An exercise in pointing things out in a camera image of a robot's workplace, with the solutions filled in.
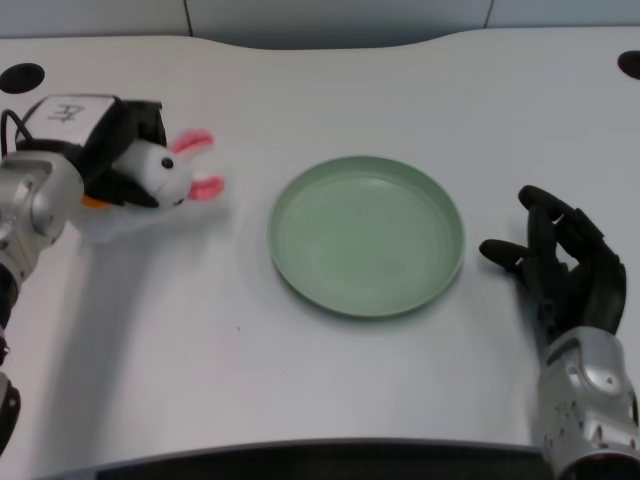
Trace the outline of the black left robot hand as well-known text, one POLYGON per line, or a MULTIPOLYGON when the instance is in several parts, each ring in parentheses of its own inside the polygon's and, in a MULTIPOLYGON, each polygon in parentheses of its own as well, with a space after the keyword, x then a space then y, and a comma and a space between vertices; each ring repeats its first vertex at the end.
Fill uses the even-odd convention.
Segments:
POLYGON ((123 100, 113 95, 50 95, 23 117, 18 151, 48 151, 65 157, 79 172, 85 195, 112 205, 157 208, 142 186, 115 170, 114 163, 137 140, 166 146, 159 101, 123 100))

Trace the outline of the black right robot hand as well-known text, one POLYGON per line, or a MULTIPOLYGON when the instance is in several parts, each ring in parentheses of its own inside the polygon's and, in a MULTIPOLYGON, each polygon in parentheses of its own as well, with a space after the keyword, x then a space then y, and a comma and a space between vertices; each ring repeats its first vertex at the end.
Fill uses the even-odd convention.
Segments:
POLYGON ((528 211, 527 244, 488 239, 480 253, 528 292, 548 343, 576 327, 615 334, 627 276, 603 233, 581 209, 538 187, 523 187, 518 198, 528 211))

